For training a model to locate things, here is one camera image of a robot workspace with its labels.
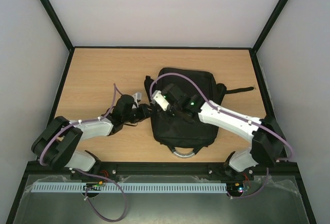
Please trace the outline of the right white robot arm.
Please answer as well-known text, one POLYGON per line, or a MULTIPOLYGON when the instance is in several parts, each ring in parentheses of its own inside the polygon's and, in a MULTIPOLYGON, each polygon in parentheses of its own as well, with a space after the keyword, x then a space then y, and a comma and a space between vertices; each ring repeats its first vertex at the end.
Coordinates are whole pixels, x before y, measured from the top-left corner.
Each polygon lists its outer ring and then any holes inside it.
POLYGON ((237 113, 207 99, 202 93, 190 97, 175 84, 154 91, 152 99, 163 111, 185 121, 197 118, 201 123, 225 129, 248 141, 248 148, 232 152, 223 165, 224 172, 232 179, 257 165, 273 168, 280 158, 285 138, 272 117, 260 119, 237 113))

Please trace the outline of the black student backpack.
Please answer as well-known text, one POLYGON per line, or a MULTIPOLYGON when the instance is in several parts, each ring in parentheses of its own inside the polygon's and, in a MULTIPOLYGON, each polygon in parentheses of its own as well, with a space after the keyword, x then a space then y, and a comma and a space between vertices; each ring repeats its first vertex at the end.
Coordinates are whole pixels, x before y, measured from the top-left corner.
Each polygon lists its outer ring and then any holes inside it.
POLYGON ((163 68, 158 76, 156 81, 150 76, 144 80, 147 97, 159 90, 169 102, 163 110, 150 101, 153 136, 180 158, 195 156, 200 149, 213 144, 217 137, 217 126, 199 120, 198 111, 205 104, 202 95, 220 105, 227 94, 254 90, 252 86, 228 90, 206 71, 163 68))

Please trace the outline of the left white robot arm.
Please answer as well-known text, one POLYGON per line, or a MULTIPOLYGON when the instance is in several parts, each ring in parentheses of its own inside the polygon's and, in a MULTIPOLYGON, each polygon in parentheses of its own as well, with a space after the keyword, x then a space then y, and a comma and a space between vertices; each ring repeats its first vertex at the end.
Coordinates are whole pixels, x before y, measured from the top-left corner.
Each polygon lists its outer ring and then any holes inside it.
POLYGON ((76 150, 79 142, 95 137, 107 137, 125 125, 137 124, 151 116, 148 104, 139 104, 141 93, 124 94, 107 112, 88 120, 68 120, 63 116, 53 119, 31 146, 42 166, 53 170, 74 168, 88 172, 97 158, 90 152, 76 150))

